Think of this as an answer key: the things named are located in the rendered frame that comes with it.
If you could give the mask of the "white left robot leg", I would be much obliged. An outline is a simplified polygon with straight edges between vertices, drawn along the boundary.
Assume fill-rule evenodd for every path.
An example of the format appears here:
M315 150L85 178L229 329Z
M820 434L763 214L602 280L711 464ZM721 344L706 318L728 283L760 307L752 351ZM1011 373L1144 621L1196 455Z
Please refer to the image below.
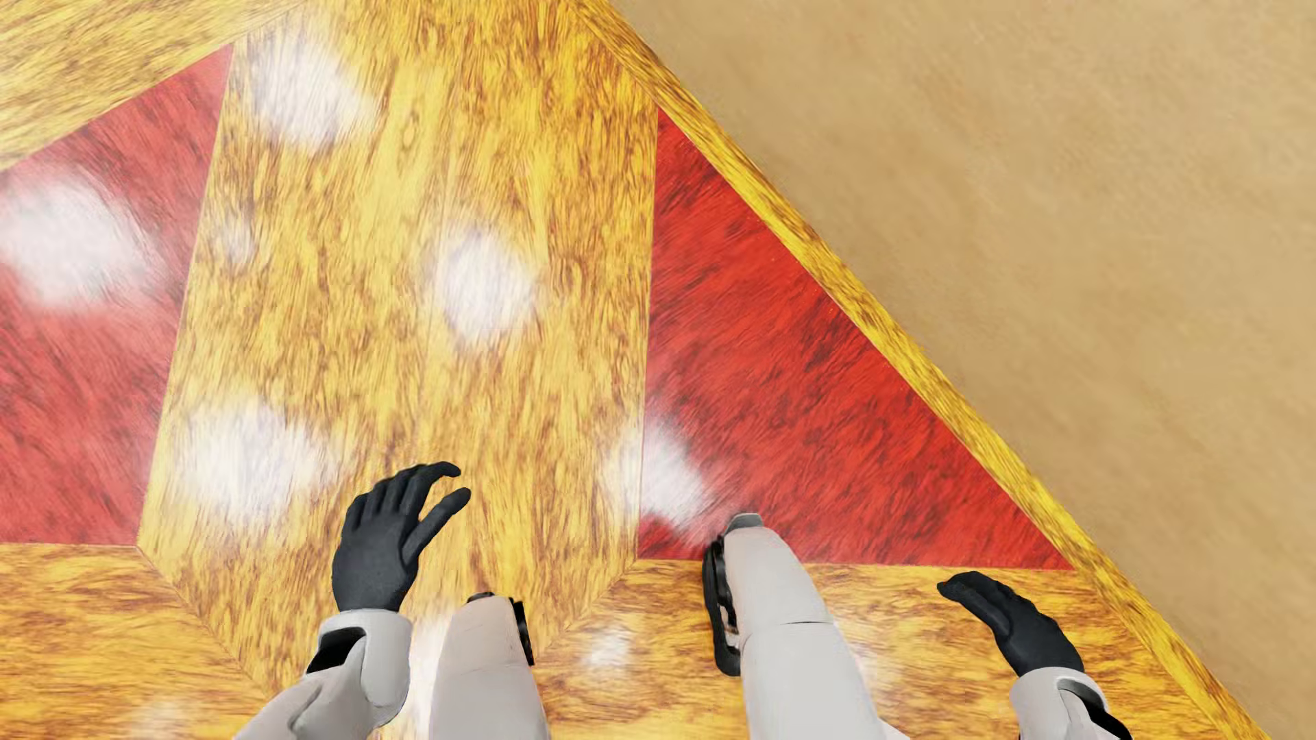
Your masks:
M428 740L550 740L524 604L480 593L451 615Z

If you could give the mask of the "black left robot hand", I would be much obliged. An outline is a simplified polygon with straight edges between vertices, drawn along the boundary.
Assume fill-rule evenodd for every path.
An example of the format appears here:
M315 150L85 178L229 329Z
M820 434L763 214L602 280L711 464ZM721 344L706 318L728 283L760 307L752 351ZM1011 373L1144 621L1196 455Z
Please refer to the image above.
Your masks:
M470 489L458 489L422 514L430 490L461 474L447 461L420 463L354 496L332 564L332 593L341 614L397 614L417 577L418 556L471 499Z

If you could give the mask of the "white robot leg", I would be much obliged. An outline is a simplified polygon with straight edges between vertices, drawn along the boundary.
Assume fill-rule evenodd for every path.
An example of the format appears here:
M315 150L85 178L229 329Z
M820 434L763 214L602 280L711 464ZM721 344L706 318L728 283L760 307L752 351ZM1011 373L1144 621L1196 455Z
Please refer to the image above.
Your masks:
M428 740L550 740L524 604L480 593L451 615Z
M759 515L736 514L709 542L701 586L750 740L909 740L879 716L815 579Z

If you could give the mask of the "white right robot leg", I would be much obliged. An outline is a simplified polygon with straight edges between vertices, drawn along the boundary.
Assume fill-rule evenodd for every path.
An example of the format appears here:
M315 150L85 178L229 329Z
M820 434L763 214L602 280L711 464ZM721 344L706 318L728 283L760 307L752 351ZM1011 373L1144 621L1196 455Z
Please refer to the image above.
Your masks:
M815 579L759 515L736 514L709 542L701 586L750 740L909 740L879 716Z

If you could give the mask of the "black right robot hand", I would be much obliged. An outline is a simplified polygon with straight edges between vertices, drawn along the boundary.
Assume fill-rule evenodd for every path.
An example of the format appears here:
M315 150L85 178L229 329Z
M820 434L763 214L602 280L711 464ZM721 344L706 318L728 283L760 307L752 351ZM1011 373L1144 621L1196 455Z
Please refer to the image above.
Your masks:
M1016 675L1051 668L1084 673L1076 647L1059 624L1000 579L970 570L936 587L941 596L958 603L991 629L999 652Z

